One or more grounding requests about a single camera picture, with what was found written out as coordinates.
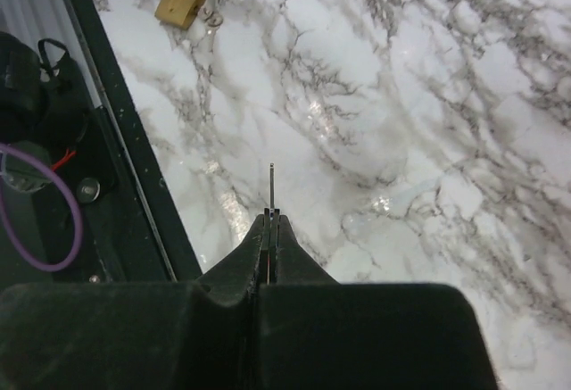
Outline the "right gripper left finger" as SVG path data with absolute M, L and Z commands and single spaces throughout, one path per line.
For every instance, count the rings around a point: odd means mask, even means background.
M 235 388 L 267 222 L 194 281 L 4 290 L 2 388 Z

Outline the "small silver key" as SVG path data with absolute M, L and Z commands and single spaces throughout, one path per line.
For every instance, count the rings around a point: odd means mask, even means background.
M 275 210 L 275 165 L 273 162 L 269 165 L 269 209 L 273 213 Z

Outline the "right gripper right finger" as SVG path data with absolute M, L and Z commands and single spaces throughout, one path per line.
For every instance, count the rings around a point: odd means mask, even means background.
M 262 389 L 494 389 L 474 309 L 437 283 L 340 284 L 277 230 L 257 308 Z

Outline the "brass padlock with key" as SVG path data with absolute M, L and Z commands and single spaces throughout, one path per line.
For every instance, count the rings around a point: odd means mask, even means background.
M 195 20 L 200 20 L 210 29 L 217 29 L 224 21 L 208 0 L 160 0 L 154 17 L 171 27 L 188 30 Z

